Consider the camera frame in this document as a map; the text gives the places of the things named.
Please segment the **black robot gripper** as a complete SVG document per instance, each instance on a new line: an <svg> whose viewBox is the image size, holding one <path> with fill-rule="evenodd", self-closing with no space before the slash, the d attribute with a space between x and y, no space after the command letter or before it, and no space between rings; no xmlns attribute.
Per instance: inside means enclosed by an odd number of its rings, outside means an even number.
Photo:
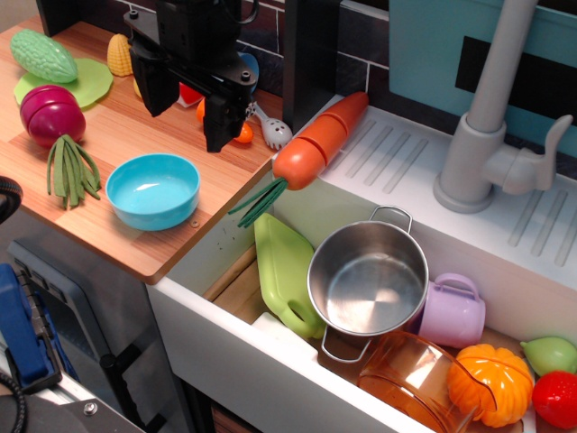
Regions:
<svg viewBox="0 0 577 433"><path fill-rule="evenodd" d="M258 4L243 15L240 1L157 1L154 12L124 15L130 29L133 74L142 101L156 117L179 99L179 83L205 99L206 150L220 152L243 128L252 72L236 43L255 20Z"/></svg>

